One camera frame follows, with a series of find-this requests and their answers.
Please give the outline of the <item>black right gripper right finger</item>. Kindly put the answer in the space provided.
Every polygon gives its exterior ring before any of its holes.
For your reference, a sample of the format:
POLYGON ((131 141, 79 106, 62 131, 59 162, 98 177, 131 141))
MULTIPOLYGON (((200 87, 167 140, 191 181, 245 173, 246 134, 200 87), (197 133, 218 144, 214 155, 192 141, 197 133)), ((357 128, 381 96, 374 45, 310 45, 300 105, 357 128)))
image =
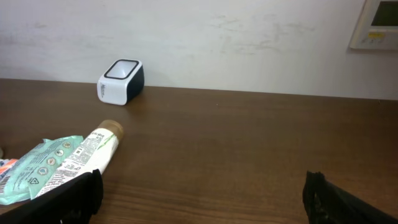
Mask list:
POLYGON ((397 219, 328 182, 306 174, 302 201, 310 224, 397 224, 397 219))

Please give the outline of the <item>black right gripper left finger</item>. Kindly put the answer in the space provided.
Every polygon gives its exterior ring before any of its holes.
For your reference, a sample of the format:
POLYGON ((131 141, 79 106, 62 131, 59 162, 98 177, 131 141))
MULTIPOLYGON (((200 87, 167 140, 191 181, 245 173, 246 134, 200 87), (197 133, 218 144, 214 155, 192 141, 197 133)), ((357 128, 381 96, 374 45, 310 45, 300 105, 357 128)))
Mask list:
POLYGON ((102 199, 103 180, 96 169, 3 213, 1 223, 89 223, 102 199))

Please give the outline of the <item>white tube with gold cap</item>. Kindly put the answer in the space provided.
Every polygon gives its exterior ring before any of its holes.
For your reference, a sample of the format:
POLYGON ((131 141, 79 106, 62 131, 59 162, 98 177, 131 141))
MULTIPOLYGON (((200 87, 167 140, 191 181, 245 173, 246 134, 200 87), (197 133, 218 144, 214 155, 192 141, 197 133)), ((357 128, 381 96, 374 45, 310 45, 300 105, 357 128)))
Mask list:
POLYGON ((103 173, 123 136, 124 128, 118 122, 104 120, 61 163, 36 196, 39 197, 86 172, 98 169, 103 173))

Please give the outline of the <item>teal wet wipes pack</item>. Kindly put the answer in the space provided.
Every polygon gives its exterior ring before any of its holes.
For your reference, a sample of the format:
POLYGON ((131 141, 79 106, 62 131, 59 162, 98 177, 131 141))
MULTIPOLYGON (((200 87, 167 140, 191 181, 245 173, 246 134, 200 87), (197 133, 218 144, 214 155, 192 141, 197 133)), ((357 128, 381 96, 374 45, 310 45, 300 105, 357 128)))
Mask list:
POLYGON ((1 175, 1 205, 33 199, 83 136, 44 139, 1 175))

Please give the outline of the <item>small orange juice carton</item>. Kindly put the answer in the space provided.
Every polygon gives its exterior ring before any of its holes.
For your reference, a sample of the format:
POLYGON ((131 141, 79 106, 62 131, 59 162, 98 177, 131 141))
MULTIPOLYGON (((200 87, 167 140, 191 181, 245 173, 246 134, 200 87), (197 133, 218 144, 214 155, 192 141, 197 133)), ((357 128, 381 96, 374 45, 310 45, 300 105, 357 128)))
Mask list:
POLYGON ((7 175, 17 161, 17 159, 0 159, 0 180, 7 175))

